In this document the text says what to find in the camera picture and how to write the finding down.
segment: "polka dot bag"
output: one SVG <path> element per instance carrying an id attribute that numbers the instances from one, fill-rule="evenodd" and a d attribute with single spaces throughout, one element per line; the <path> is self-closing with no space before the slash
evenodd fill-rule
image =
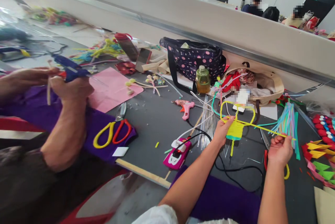
<path id="1" fill-rule="evenodd" d="M 172 77 L 173 62 L 176 70 L 191 81 L 195 81 L 196 70 L 200 65 L 204 65 L 209 70 L 211 85 L 214 85 L 218 75 L 224 74 L 226 58 L 222 55 L 222 49 L 217 46 L 167 37 L 162 38 L 159 43 L 167 49 Z M 184 43 L 189 48 L 182 48 Z"/>

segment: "hot glue gun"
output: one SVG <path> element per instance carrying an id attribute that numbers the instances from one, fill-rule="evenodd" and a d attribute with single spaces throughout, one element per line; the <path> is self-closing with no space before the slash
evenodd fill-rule
<path id="1" fill-rule="evenodd" d="M 73 81 L 78 77 L 91 77 L 94 80 L 97 80 L 98 82 L 102 83 L 103 85 L 106 85 L 100 80 L 96 79 L 95 77 L 92 77 L 92 75 L 90 74 L 90 72 L 88 72 L 88 70 L 82 68 L 82 66 L 76 64 L 75 62 L 71 61 L 65 56 L 51 53 L 51 57 L 54 59 L 56 63 L 64 67 L 66 73 L 65 82 Z"/>
<path id="2" fill-rule="evenodd" d="M 180 112 L 184 112 L 184 115 L 182 117 L 184 121 L 186 121 L 189 118 L 189 109 L 195 106 L 194 102 L 189 102 L 185 100 L 176 100 L 176 101 L 171 101 L 171 102 L 175 103 L 178 106 L 183 107 Z"/>

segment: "blue hot glue gun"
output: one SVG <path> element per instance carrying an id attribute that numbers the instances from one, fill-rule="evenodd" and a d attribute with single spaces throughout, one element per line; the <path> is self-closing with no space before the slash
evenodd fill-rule
<path id="1" fill-rule="evenodd" d="M 62 55 L 58 55 L 58 54 L 54 54 L 54 53 L 51 53 L 51 57 L 54 59 L 54 61 L 56 63 L 58 63 L 58 64 L 60 64 L 61 66 L 64 67 L 64 70 L 65 70 L 65 73 L 66 73 L 65 82 L 73 81 L 74 79 L 76 79 L 78 77 L 91 77 L 94 80 L 99 81 L 103 85 L 106 85 L 103 82 L 101 82 L 100 80 L 92 77 L 92 75 L 90 74 L 90 72 L 88 72 L 88 70 L 82 68 L 82 66 L 76 64 L 75 62 L 71 61 L 70 59 L 68 59 L 68 58 L 66 58 Z"/>

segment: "purple felt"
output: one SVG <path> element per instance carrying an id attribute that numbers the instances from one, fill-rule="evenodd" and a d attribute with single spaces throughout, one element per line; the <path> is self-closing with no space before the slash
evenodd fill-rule
<path id="1" fill-rule="evenodd" d="M 179 170 L 171 186 L 187 168 Z M 260 204 L 255 194 L 209 176 L 190 216 L 202 221 L 230 218 L 239 224 L 257 224 Z"/>
<path id="2" fill-rule="evenodd" d="M 51 92 L 51 105 L 47 105 L 46 86 L 33 87 L 23 95 L 18 96 L 10 104 L 0 108 L 0 114 L 4 116 L 16 116 L 22 118 L 29 123 L 51 132 L 59 118 L 62 104 L 59 97 Z M 102 113 L 92 108 L 86 108 L 86 128 L 87 137 L 84 148 L 95 156 L 104 161 L 114 163 L 118 157 L 112 157 L 117 147 L 126 146 L 129 140 L 136 136 L 135 128 L 132 129 L 129 137 L 120 144 L 114 145 L 110 143 L 102 149 L 93 147 L 93 139 L 99 131 L 101 131 L 108 123 L 115 121 L 115 117 Z M 114 133 L 116 132 L 120 122 L 114 125 Z M 122 139 L 127 133 L 128 127 L 123 125 L 118 140 Z M 107 141 L 109 131 L 106 130 L 99 138 L 98 143 L 103 145 Z"/>

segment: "red bottle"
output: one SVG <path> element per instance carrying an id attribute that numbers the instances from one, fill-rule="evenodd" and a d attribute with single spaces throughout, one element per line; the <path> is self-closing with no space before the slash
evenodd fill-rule
<path id="1" fill-rule="evenodd" d="M 133 38 L 129 34 L 122 34 L 122 33 L 116 33 L 114 34 L 114 36 L 115 39 L 118 41 L 122 50 L 129 57 L 129 59 L 132 62 L 135 62 L 137 60 L 139 52 L 137 51 L 136 47 L 131 41 Z"/>

